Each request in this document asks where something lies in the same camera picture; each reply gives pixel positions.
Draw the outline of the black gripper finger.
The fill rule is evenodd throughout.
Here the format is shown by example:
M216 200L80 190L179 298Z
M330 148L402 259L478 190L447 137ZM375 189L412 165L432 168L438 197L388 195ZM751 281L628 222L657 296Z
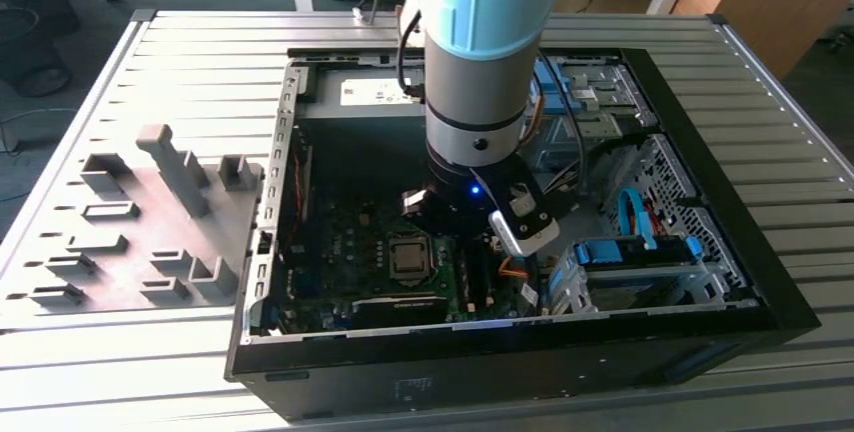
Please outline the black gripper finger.
M458 233L456 209L430 189L402 194L402 216L424 233Z

